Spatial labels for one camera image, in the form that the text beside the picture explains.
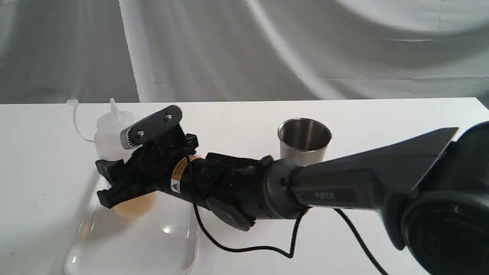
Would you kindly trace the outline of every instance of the orange label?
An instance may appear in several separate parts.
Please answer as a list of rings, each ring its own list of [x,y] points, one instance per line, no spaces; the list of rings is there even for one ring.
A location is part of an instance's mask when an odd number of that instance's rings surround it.
[[[191,155],[190,156],[190,161],[200,159],[199,156]],[[187,158],[183,157],[176,165],[175,168],[173,168],[173,173],[172,173],[172,180],[180,181],[182,178],[183,171],[187,167]]]

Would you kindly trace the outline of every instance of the metal cup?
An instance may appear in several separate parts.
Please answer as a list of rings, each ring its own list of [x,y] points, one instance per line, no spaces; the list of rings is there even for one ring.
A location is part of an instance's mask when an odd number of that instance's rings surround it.
[[[321,122],[310,118],[293,118],[278,127],[280,158],[297,165],[322,162],[331,142],[331,131]]]

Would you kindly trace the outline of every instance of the white table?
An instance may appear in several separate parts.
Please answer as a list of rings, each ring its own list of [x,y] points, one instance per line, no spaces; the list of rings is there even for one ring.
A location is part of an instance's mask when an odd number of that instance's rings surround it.
[[[144,117],[165,103],[120,104]],[[317,119],[333,133],[326,159],[398,142],[442,127],[458,135],[489,120],[475,98],[300,102],[178,103],[181,125],[197,134],[198,153],[278,157],[276,128],[291,117]],[[0,105],[0,274],[62,274],[86,189],[98,180],[93,144],[81,140],[65,104]],[[81,104],[82,133],[95,133],[108,104]],[[347,211],[381,265],[390,274],[426,274],[410,253],[397,251],[374,212]],[[209,212],[209,231],[231,247],[275,245],[289,249],[293,221],[259,221],[235,230]],[[204,238],[194,274],[378,274],[343,220],[331,209],[310,211],[299,228],[294,259],[269,251],[228,253]]]

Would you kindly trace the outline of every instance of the plastic bottle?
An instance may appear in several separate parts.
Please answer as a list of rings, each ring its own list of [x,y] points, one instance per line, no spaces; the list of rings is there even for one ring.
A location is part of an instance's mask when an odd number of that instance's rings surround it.
[[[133,150],[122,148],[120,132],[136,122],[136,115],[127,111],[119,111],[115,100],[111,98],[111,111],[97,120],[97,133],[93,140],[84,138],[76,126],[76,110],[78,100],[70,99],[67,104],[73,108],[73,124],[76,132],[88,142],[94,142],[99,159],[124,160],[126,162]],[[113,207],[114,211],[126,218],[137,218],[148,213],[156,202],[156,193],[149,193],[141,197],[128,200]]]

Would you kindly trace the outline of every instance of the plastic tray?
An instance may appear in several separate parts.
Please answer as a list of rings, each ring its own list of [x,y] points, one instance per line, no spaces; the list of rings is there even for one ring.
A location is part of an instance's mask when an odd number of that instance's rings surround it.
[[[199,254],[192,205],[158,192],[155,207],[135,220],[119,217],[98,202],[93,190],[65,261],[67,275],[188,274]]]

